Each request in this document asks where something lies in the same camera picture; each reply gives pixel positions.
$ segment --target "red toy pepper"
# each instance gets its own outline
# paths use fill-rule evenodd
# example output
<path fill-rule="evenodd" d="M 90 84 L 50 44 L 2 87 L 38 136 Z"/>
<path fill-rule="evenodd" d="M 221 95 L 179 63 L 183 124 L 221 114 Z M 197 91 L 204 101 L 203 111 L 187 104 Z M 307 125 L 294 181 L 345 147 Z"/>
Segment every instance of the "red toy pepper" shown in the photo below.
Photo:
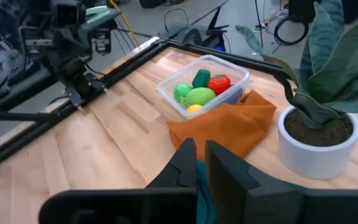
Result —
<path fill-rule="evenodd" d="M 215 75 L 208 81 L 208 88 L 212 89 L 216 96 L 226 91 L 230 86 L 230 78 L 226 75 Z"/>

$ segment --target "soil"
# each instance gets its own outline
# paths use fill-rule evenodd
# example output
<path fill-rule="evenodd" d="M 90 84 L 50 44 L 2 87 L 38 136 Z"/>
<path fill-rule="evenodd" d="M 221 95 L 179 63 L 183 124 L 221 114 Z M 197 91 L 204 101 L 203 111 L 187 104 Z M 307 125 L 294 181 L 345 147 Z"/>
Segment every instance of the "soil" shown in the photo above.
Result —
<path fill-rule="evenodd" d="M 324 125 L 321 129 L 310 129 L 306 127 L 297 110 L 287 114 L 284 121 L 287 133 L 294 139 L 310 146 L 335 146 L 347 139 L 353 133 L 353 125 L 347 116 Z"/>

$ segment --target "clear plastic container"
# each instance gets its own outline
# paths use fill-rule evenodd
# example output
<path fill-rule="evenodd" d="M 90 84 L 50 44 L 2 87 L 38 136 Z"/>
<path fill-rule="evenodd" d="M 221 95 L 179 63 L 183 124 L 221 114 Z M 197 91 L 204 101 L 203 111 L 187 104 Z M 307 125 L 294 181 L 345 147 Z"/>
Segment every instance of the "clear plastic container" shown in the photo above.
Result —
<path fill-rule="evenodd" d="M 195 75 L 200 69 L 209 70 L 212 77 L 218 74 L 227 75 L 231 80 L 232 86 L 205 104 L 198 111 L 188 113 L 186 107 L 174 99 L 173 89 L 181 83 L 191 85 Z M 204 55 L 179 69 L 172 76 L 161 82 L 158 85 L 158 92 L 160 92 L 182 116 L 191 119 L 215 108 L 221 103 L 235 104 L 240 96 L 244 94 L 248 77 L 249 71 L 247 69 L 215 57 L 214 55 Z"/>

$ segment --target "potted plant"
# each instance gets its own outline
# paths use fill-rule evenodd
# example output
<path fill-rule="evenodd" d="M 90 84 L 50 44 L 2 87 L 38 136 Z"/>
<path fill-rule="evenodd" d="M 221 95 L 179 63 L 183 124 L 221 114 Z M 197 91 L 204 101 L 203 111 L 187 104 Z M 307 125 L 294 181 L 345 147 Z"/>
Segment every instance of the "potted plant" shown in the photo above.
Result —
<path fill-rule="evenodd" d="M 291 104 L 278 121 L 279 153 L 292 171 L 312 179 L 343 172 L 358 140 L 358 23 L 344 33 L 341 0 L 314 3 L 316 17 L 299 70 L 262 48 L 254 33 L 236 26 L 249 46 L 279 64 L 296 85 L 284 86 Z"/>

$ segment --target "yellow toy lemon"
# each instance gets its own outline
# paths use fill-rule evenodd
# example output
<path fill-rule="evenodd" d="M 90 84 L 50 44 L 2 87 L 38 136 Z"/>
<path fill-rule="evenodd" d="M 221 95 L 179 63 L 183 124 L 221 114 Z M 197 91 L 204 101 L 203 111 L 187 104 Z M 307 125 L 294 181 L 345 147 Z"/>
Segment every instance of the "yellow toy lemon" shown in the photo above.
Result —
<path fill-rule="evenodd" d="M 196 112 L 198 111 L 200 108 L 202 108 L 203 106 L 201 105 L 191 105 L 187 108 L 186 112 L 187 113 L 192 113 L 192 112 Z"/>

